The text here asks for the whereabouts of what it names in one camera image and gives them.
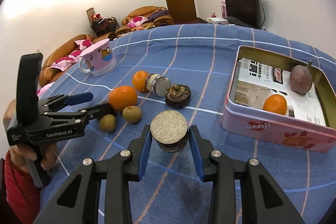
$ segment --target television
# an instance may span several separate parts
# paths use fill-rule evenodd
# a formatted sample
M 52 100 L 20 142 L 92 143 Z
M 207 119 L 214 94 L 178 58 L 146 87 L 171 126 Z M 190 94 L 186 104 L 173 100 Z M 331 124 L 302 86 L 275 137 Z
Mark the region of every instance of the television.
M 225 0 L 227 16 L 260 29 L 259 0 Z

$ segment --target orange fruit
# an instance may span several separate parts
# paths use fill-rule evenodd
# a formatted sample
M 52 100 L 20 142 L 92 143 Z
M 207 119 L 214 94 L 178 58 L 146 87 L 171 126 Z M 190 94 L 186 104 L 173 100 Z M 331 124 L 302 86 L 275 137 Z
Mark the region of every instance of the orange fruit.
M 280 94 L 273 94 L 268 97 L 262 107 L 263 110 L 286 115 L 287 112 L 287 102 L 285 97 L 281 96 Z
M 109 93 L 109 103 L 117 111 L 122 111 L 128 106 L 135 106 L 137 100 L 137 91 L 129 85 L 120 86 Z
M 138 92 L 146 92 L 146 78 L 149 75 L 148 72 L 143 70 L 136 72 L 132 77 L 132 85 Z

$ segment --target pink metal tin box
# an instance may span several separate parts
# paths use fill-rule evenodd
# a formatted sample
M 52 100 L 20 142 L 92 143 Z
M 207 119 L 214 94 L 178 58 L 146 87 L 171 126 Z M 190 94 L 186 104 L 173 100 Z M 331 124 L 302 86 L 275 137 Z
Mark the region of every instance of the pink metal tin box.
M 296 65 L 306 65 L 300 60 L 275 52 L 240 46 L 224 101 L 222 126 L 225 130 L 310 151 L 327 152 L 336 144 L 336 96 L 323 71 L 316 67 L 310 68 L 326 126 L 234 103 L 242 58 L 284 71 L 291 71 Z

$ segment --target metal screw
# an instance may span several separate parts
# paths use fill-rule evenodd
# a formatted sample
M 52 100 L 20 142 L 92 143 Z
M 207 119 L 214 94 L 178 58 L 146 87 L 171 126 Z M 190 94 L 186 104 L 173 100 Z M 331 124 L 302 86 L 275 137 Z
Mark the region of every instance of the metal screw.
M 214 157 L 220 157 L 222 155 L 222 152 L 218 151 L 218 150 L 213 150 L 211 152 L 211 155 Z
M 86 158 L 86 159 L 83 160 L 83 164 L 84 164 L 85 166 L 88 166 L 88 165 L 90 165 L 91 163 L 92 163 L 92 159 L 90 159 L 90 158 Z
M 131 152 L 129 150 L 123 150 L 120 152 L 120 155 L 122 157 L 128 157 L 131 154 Z
M 250 163 L 250 165 L 257 166 L 259 164 L 259 160 L 257 160 L 257 159 L 250 159 L 249 163 Z

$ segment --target blue gripper pad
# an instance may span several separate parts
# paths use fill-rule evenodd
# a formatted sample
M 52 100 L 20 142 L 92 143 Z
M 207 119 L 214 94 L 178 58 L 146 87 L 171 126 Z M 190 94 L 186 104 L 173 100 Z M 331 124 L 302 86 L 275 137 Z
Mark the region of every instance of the blue gripper pad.
M 195 126 L 189 127 L 189 144 L 191 153 L 193 155 L 196 173 L 199 176 L 199 179 L 204 182 L 205 174 L 203 170 L 203 158 L 200 152 L 199 144 L 197 142 L 193 127 Z
M 93 94 L 91 92 L 81 93 L 76 95 L 70 95 L 65 100 L 64 103 L 69 106 L 74 106 L 86 102 L 90 102 L 93 99 Z
M 139 157 L 139 171 L 138 171 L 139 181 L 142 180 L 142 177 L 145 175 L 149 152 L 151 151 L 151 145 L 152 145 L 152 134 L 150 130 L 148 130 Z

